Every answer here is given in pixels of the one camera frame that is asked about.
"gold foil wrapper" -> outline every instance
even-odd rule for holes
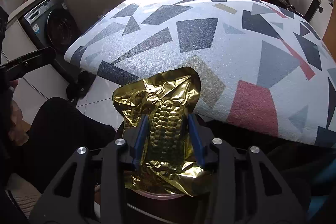
[[[114,91],[124,132],[136,127],[142,114],[148,115],[150,124],[141,168],[125,172],[126,188],[190,196],[210,190],[211,174],[197,165],[187,129],[187,116],[200,91],[200,78],[190,67],[158,73]]]

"person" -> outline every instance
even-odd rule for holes
[[[18,81],[10,85],[15,89]],[[105,147],[115,129],[97,122],[62,98],[47,100],[38,110],[28,132],[22,129],[22,112],[12,102],[13,127],[8,133],[15,156],[8,166],[6,193],[26,217],[68,158],[81,146]]]

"red stripe shape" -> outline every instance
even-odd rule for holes
[[[278,136],[278,118],[269,89],[239,80],[226,120],[238,127]]]
[[[276,9],[272,8],[271,6],[268,6],[266,3],[264,3],[268,8],[272,9],[275,13],[277,13],[279,16],[281,16],[282,18],[288,18],[286,17],[283,13],[280,13],[279,11],[277,11]]]
[[[307,79],[310,80],[314,75],[315,72],[311,69],[311,67],[307,64],[306,61],[304,61],[304,59],[299,56],[299,54],[297,52],[295,52],[295,50],[293,50],[290,45],[288,45],[284,40],[280,39],[283,44],[285,45],[285,47],[289,50],[289,52],[300,62],[300,67],[303,71],[303,73],[306,75]]]

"tile floor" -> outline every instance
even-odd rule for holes
[[[84,115],[117,130],[123,117],[116,111],[112,95],[118,87],[120,85],[97,76],[86,96],[78,100],[76,108]]]

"geometric patterned tablecloth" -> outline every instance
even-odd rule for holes
[[[336,65],[311,25],[260,0],[126,0],[65,59],[124,85],[190,66],[195,112],[297,142],[336,146]]]

